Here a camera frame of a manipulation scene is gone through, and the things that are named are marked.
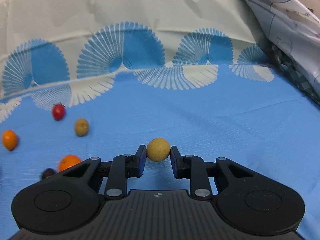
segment orange fruit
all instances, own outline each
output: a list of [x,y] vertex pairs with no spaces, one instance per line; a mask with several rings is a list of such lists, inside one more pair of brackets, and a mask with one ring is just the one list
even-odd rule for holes
[[14,131],[6,130],[2,134],[2,144],[9,151],[12,151],[18,144],[18,136]]
[[73,154],[64,156],[58,164],[58,172],[64,171],[78,163],[81,162],[81,159]]

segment tan ball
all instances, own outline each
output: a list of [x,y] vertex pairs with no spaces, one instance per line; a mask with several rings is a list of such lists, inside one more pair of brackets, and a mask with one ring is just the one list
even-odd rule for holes
[[155,138],[147,146],[147,157],[160,162],[165,160],[170,154],[170,144],[163,138]]
[[78,136],[84,136],[88,133],[89,131],[89,123],[86,119],[84,118],[79,118],[75,122],[75,133]]

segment black gripper base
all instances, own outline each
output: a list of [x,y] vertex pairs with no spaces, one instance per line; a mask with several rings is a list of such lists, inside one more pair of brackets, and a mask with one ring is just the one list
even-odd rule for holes
[[91,222],[60,235],[37,235],[20,230],[12,240],[302,240],[295,232],[253,236],[225,223],[208,201],[185,190],[132,190],[120,200],[108,201]]

